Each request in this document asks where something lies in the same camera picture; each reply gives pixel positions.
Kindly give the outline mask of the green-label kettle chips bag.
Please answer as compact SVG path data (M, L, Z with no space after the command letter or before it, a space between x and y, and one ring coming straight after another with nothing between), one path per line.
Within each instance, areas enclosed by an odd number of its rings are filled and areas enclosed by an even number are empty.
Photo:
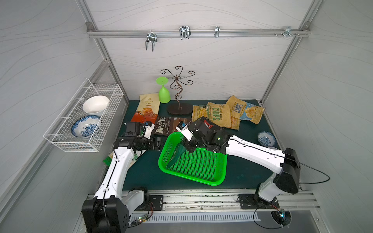
M220 127L231 127L231 112L227 104L208 103L207 105L194 105L192 112L192 122L201 117L208 118Z

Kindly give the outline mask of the black Krax chips bag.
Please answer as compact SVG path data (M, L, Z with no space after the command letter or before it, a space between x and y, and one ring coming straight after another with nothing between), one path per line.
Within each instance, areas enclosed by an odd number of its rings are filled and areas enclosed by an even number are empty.
M212 127L214 127L215 125L208 119L208 118L204 118L204 124L206 125L207 128L211 129Z

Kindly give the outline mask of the green Real chips bag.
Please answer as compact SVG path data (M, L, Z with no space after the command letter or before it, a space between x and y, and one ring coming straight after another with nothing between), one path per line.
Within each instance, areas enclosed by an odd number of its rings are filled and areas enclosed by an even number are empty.
M168 163L168 168L172 167L180 158L181 155L186 151L186 148L183 144L178 144L175 148L175 151L171 157L171 160Z

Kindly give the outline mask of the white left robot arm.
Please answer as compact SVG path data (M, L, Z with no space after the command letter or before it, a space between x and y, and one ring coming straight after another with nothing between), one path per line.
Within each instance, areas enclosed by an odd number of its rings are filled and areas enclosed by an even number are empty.
M114 156L98 191L85 200L82 215L89 233L124 233L147 221L153 215L153 204L147 189L139 188L122 196L125 177L136 152L160 151L160 137L121 137L113 144Z

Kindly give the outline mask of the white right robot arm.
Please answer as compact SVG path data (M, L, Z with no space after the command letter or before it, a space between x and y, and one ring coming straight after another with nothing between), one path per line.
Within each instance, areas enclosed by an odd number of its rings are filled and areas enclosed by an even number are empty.
M197 148L204 148L210 152L243 158L272 171L270 178L257 186L253 205L272 204L279 207L278 195L298 193L301 166L295 150L287 148L282 151L245 141L228 133L206 117L201 117L191 124L180 122L176 129L184 136L182 145L190 153Z

